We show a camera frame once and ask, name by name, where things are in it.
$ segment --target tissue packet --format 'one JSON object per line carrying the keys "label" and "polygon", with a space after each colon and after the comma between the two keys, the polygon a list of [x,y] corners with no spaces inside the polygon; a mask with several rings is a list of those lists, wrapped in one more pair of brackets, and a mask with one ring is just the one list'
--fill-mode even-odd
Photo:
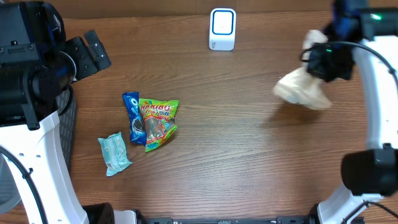
{"label": "tissue packet", "polygon": [[159,147],[177,129],[174,121],[177,106],[178,100],[157,101],[139,99],[139,108],[147,131],[146,152]]}
{"label": "tissue packet", "polygon": [[147,136],[144,121],[139,114],[139,93],[123,93],[122,97],[130,118],[130,141],[145,145]]}
{"label": "tissue packet", "polygon": [[106,170],[108,177],[121,172],[132,164],[127,158],[126,145],[122,138],[122,132],[112,134],[106,139],[99,138],[98,141],[101,144],[105,164],[108,167]]}

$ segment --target light blue plastic packet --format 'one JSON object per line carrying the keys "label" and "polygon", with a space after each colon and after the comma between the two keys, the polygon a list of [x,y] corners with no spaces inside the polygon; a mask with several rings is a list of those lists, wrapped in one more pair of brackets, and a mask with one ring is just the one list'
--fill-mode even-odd
{"label": "light blue plastic packet", "polygon": [[121,172],[132,164],[127,158],[126,145],[122,138],[122,132],[112,134],[106,139],[99,138],[98,141],[101,144],[105,164],[108,167],[106,170],[108,177]]}

